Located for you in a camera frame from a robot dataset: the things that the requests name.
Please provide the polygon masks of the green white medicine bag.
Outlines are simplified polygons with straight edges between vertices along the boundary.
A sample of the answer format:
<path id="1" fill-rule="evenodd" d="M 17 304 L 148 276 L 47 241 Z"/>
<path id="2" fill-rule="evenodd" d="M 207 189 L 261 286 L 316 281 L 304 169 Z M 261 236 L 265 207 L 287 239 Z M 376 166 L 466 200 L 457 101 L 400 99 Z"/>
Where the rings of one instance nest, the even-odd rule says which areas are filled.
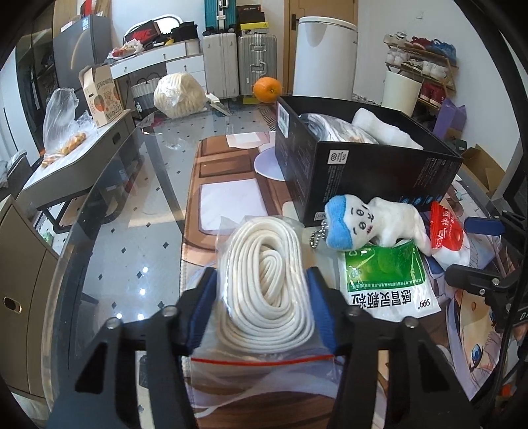
<path id="1" fill-rule="evenodd" d="M 411 241 L 345 252 L 341 269 L 340 290 L 347 302 L 377 319 L 399 323 L 440 311 L 421 252 Z"/>

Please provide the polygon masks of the orange print cardboard carton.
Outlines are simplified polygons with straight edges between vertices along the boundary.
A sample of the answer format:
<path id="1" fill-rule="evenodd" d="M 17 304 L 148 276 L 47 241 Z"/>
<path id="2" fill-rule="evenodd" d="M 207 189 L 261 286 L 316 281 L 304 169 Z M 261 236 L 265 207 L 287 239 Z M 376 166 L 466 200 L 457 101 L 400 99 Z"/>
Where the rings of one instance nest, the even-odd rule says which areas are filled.
<path id="1" fill-rule="evenodd" d="M 98 128 L 111 123 L 123 112 L 108 64 L 87 66 L 79 73 L 88 109 Z"/>

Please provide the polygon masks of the red white packet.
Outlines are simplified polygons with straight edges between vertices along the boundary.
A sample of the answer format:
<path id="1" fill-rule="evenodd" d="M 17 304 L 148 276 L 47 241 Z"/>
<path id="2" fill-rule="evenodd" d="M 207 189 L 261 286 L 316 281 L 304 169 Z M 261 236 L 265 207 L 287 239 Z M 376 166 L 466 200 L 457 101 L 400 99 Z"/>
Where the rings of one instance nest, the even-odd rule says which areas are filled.
<path id="1" fill-rule="evenodd" d="M 470 242 L 461 223 L 437 201 L 430 208 L 431 256 L 443 270 L 451 265 L 469 266 Z"/>

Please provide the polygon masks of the white yarn bundle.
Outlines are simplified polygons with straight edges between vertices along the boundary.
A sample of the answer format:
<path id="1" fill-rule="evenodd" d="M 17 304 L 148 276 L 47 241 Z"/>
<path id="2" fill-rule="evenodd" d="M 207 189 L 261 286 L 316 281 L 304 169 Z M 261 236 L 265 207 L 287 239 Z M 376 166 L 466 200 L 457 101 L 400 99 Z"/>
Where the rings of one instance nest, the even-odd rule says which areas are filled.
<path id="1" fill-rule="evenodd" d="M 161 113 L 177 119 L 202 111 L 208 99 L 200 83 L 190 73 L 176 72 L 159 80 L 153 101 Z"/>

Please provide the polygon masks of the red black bag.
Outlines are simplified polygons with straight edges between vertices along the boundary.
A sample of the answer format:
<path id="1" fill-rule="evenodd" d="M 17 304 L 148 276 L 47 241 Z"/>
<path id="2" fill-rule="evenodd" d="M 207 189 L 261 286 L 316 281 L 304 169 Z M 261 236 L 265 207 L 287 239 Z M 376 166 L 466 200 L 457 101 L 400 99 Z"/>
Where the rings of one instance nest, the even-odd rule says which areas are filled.
<path id="1" fill-rule="evenodd" d="M 147 20 L 145 23 L 138 24 L 123 36 L 124 42 L 137 40 L 144 49 L 150 49 L 153 44 L 157 43 L 161 36 L 161 30 L 154 20 Z"/>

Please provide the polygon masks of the grey side table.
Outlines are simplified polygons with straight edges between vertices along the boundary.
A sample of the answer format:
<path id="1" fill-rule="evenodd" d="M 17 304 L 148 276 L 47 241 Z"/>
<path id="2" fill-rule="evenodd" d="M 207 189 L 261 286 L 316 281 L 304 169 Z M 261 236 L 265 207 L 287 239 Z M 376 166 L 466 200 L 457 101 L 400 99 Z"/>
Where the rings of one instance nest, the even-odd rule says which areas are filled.
<path id="1" fill-rule="evenodd" d="M 70 231 L 60 225 L 68 203 L 88 194 L 119 147 L 135 129 L 130 110 L 101 128 L 73 150 L 47 167 L 39 166 L 15 198 L 22 215 L 32 219 L 45 214 L 54 232 Z"/>

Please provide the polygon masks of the white silver suitcase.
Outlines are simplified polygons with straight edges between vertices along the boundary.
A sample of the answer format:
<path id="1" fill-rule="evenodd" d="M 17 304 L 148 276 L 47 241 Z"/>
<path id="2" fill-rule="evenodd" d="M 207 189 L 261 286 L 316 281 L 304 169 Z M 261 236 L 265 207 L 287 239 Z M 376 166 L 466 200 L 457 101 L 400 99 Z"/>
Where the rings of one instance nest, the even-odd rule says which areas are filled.
<path id="1" fill-rule="evenodd" d="M 220 99 L 240 96 L 235 33 L 204 36 L 202 51 L 208 91 Z"/>

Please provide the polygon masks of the anime print desk mat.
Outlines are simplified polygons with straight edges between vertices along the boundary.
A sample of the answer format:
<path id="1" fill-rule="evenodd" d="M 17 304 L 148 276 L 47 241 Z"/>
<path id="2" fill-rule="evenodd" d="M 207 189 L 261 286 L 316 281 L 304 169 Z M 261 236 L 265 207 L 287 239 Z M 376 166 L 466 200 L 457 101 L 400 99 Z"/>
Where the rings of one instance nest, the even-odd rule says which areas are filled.
<path id="1" fill-rule="evenodd" d="M 249 217 L 294 218 L 280 179 L 273 132 L 157 139 L 133 192 L 130 225 L 141 252 L 132 265 L 130 314 L 141 319 L 176 303 L 207 266 L 223 231 Z M 482 298 L 450 288 L 425 266 L 441 310 L 424 324 L 471 398 L 482 393 L 499 358 L 499 335 Z M 210 325 L 183 370 L 202 428 L 323 428 L 344 363 L 318 338 L 283 356 L 240 355 Z"/>

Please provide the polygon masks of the black cardboard box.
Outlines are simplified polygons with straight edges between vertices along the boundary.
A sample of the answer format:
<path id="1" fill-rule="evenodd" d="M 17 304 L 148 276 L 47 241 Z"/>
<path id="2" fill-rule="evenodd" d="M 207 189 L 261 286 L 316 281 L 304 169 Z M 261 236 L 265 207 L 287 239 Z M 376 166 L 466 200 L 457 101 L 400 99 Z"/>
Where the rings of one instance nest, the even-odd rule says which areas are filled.
<path id="1" fill-rule="evenodd" d="M 301 119 L 303 114 L 323 114 L 352 121 L 360 109 L 406 132 L 420 148 L 319 139 Z M 444 197 L 463 162 L 455 150 L 401 112 L 309 96 L 278 99 L 275 154 L 297 217 L 307 227 L 320 224 L 325 204 L 335 195 L 356 195 L 363 202 L 380 197 L 427 211 Z"/>

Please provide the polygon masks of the white cylindrical trash bin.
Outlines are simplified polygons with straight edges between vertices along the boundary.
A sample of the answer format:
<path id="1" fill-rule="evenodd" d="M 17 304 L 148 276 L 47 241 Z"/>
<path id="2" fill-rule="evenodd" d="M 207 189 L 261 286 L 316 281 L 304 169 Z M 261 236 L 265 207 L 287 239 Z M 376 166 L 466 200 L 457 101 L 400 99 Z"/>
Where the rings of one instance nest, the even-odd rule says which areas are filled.
<path id="1" fill-rule="evenodd" d="M 337 18 L 305 16 L 297 26 L 292 94 L 350 100 L 357 27 Z"/>

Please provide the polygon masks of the silver aluminium suitcase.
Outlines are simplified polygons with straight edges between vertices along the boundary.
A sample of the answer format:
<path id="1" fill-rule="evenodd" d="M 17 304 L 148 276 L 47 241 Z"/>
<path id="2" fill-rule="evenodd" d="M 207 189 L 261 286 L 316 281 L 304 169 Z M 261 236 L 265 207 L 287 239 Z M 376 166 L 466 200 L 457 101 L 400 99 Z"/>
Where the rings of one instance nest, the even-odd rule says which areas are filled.
<path id="1" fill-rule="evenodd" d="M 240 94 L 251 96 L 261 77 L 278 76 L 277 39 L 270 34 L 246 34 L 238 38 Z"/>

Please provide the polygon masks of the cream cylindrical cup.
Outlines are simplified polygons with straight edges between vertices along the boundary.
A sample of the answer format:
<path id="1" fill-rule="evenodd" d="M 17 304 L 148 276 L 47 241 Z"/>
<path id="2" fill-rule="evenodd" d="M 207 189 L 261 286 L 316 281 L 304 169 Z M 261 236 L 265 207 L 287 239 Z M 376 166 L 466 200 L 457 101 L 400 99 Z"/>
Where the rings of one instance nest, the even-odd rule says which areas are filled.
<path id="1" fill-rule="evenodd" d="M 381 106 L 411 116 L 420 92 L 421 82 L 387 71 Z"/>

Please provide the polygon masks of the clear plastic bag with snacks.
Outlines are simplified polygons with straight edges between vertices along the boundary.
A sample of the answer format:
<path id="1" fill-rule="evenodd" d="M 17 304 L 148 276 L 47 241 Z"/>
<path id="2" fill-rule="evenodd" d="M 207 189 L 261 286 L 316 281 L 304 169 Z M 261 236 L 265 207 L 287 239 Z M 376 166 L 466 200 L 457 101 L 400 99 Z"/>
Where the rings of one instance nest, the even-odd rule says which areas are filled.
<path id="1" fill-rule="evenodd" d="M 59 87 L 50 97 L 43 123 L 44 168 L 69 155 L 97 129 L 88 111 L 75 118 L 78 106 L 79 99 L 72 88 Z"/>

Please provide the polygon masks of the dark grey refrigerator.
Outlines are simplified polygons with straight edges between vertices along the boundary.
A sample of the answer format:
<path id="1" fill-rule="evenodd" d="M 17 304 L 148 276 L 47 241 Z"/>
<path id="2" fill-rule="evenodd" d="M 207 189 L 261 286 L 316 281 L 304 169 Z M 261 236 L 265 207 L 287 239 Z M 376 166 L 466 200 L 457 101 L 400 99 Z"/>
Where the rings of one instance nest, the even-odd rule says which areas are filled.
<path id="1" fill-rule="evenodd" d="M 79 73 L 86 66 L 104 63 L 112 50 L 111 20 L 94 14 L 81 18 L 53 39 L 53 48 L 58 87 L 74 90 L 78 119 L 88 110 Z"/>

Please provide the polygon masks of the brown cardboard box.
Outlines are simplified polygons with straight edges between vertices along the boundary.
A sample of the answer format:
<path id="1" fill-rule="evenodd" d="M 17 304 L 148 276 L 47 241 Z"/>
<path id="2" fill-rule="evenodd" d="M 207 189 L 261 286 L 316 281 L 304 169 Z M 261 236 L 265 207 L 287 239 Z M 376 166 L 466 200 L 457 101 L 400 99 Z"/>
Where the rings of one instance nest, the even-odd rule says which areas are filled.
<path id="1" fill-rule="evenodd" d="M 465 167 L 473 174 L 488 197 L 492 197 L 505 176 L 500 165 L 479 145 L 462 154 Z"/>

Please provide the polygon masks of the purple paper bag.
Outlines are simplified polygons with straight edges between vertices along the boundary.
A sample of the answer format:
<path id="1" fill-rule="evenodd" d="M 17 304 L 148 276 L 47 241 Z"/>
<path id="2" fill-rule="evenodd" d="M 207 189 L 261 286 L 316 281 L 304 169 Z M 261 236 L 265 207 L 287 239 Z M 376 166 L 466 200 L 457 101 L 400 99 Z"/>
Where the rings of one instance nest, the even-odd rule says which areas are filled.
<path id="1" fill-rule="evenodd" d="M 460 139 L 466 123 L 465 105 L 457 106 L 450 98 L 443 101 L 433 134 L 440 140 Z"/>

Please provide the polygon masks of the white plush toy blue hat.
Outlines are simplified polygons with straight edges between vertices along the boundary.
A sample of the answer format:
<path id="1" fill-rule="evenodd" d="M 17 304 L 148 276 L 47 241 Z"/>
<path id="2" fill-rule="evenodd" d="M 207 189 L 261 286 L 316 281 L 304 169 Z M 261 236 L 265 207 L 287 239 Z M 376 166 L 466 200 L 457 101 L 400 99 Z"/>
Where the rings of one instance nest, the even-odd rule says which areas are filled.
<path id="1" fill-rule="evenodd" d="M 331 198 L 310 245 L 316 248 L 322 241 L 343 252 L 359 250 L 368 243 L 393 248 L 399 241 L 412 241 L 425 256 L 431 254 L 430 238 L 418 210 L 383 198 L 372 198 L 368 203 L 354 195 Z"/>

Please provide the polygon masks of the white desk with drawers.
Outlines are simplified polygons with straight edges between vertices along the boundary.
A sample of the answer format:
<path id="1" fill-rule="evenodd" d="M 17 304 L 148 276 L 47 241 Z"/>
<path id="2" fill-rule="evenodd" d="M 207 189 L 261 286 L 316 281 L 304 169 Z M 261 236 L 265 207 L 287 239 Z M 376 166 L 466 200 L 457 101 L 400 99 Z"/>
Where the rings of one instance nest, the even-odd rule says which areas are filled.
<path id="1" fill-rule="evenodd" d="M 122 96 L 141 79 L 176 72 L 190 73 L 201 87 L 207 89 L 204 60 L 197 38 L 137 53 L 114 63 L 110 70 Z"/>

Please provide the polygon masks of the teal suitcase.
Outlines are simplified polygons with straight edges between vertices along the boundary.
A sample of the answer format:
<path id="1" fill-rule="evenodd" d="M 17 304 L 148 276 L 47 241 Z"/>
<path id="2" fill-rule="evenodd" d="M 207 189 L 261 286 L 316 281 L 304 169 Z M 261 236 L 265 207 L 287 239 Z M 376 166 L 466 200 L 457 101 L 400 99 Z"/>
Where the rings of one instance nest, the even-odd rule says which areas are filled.
<path id="1" fill-rule="evenodd" d="M 210 33 L 235 32 L 235 0 L 205 0 L 204 11 L 206 31 Z"/>

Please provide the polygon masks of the shoe rack with shoes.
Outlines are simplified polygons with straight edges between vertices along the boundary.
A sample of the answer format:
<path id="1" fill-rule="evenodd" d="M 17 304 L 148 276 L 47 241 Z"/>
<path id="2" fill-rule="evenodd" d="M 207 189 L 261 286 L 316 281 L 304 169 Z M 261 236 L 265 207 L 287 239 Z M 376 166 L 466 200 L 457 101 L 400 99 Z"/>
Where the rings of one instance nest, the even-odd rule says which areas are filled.
<path id="1" fill-rule="evenodd" d="M 403 32 L 384 35 L 383 43 L 388 48 L 387 69 L 421 81 L 419 102 L 439 111 L 446 97 L 455 94 L 457 57 L 452 44 L 436 38 L 407 38 Z"/>

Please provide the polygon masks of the orange fruit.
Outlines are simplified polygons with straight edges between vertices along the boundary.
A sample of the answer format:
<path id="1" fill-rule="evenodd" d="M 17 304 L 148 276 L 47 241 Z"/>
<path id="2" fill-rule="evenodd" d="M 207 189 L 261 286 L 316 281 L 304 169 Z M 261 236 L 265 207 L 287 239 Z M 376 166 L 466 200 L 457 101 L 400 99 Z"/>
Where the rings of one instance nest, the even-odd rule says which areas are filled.
<path id="1" fill-rule="evenodd" d="M 282 95 L 282 85 L 275 78 L 263 76 L 253 85 L 253 95 L 261 103 L 273 104 Z"/>

